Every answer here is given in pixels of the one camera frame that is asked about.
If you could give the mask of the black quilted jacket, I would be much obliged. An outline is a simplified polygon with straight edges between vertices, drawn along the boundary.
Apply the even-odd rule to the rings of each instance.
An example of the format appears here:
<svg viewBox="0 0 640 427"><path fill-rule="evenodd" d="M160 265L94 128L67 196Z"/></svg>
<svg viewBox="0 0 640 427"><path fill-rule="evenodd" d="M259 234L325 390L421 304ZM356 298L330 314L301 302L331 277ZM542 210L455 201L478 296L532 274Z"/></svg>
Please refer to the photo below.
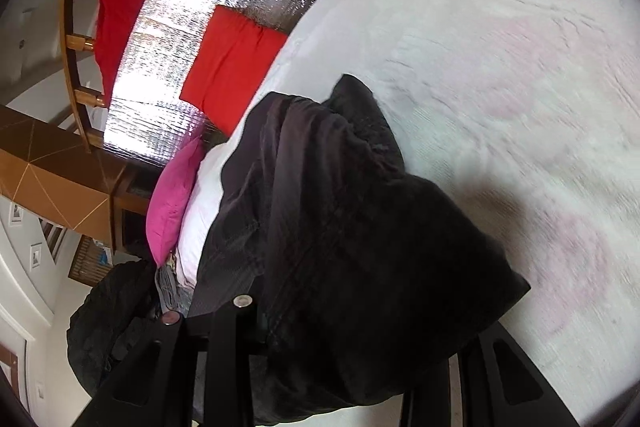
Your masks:
<svg viewBox="0 0 640 427"><path fill-rule="evenodd" d="M262 281L266 344L250 360L254 421L372 405L436 369L528 291L502 248L408 173L372 92L269 93L221 173L196 302Z"/></svg>

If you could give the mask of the black clothes pile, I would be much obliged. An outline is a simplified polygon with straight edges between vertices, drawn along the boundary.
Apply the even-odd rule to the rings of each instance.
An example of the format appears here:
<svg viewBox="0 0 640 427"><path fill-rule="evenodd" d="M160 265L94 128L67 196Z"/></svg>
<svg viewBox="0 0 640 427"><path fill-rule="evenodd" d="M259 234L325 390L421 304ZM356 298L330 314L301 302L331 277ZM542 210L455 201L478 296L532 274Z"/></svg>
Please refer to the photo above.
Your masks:
<svg viewBox="0 0 640 427"><path fill-rule="evenodd" d="M92 397L160 315L156 264L119 263L70 317L67 360Z"/></svg>

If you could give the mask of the grey clothes pile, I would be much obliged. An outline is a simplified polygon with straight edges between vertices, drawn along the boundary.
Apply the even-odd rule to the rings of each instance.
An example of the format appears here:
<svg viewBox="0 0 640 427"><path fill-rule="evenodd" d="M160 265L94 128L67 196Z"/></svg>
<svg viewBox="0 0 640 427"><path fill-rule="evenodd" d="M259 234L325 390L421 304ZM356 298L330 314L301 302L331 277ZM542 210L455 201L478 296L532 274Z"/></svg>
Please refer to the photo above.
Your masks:
<svg viewBox="0 0 640 427"><path fill-rule="evenodd" d="M154 282L160 302L160 311L163 313L175 311L187 317L194 289L180 283L174 255L170 255L156 270Z"/></svg>

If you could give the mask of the magenta pillow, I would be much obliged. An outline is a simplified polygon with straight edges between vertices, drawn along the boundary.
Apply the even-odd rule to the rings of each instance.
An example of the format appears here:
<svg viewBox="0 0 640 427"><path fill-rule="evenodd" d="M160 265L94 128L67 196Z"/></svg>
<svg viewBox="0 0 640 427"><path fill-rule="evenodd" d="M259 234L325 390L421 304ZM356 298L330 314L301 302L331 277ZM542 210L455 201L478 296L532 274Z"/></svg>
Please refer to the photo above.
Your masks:
<svg viewBox="0 0 640 427"><path fill-rule="evenodd" d="M198 168L204 158L202 140L194 138L168 161L157 180L145 219L145 235L158 267L178 242Z"/></svg>

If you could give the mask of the brown wooden wardrobe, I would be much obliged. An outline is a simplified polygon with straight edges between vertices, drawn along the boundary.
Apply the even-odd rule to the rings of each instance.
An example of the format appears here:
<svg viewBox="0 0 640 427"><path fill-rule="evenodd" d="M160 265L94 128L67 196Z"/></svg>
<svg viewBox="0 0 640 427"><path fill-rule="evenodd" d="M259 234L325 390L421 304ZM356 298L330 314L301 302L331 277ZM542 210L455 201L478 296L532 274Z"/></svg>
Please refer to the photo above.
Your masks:
<svg viewBox="0 0 640 427"><path fill-rule="evenodd" d="M137 173L75 133L1 109L1 195L56 225L126 251L126 219L142 236L149 207L130 191Z"/></svg>

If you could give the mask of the red square cushion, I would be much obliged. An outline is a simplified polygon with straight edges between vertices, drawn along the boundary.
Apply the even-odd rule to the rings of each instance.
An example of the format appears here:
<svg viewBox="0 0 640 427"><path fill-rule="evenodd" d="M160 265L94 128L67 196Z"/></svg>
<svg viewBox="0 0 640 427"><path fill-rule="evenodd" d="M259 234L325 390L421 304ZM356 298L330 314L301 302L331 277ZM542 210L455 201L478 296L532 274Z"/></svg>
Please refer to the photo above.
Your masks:
<svg viewBox="0 0 640 427"><path fill-rule="evenodd" d="M218 5L180 100L197 108L224 135L232 135L288 35Z"/></svg>

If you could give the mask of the white pink embossed blanket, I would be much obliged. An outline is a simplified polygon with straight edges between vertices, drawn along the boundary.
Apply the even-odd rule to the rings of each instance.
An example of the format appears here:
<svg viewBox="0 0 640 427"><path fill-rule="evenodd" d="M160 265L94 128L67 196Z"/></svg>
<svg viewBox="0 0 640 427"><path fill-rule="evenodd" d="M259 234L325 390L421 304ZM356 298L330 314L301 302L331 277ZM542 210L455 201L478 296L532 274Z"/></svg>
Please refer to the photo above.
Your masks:
<svg viewBox="0 0 640 427"><path fill-rule="evenodd" d="M612 423L639 387L639 0L317 0L258 94L345 74L529 281L503 325L578 424Z"/></svg>

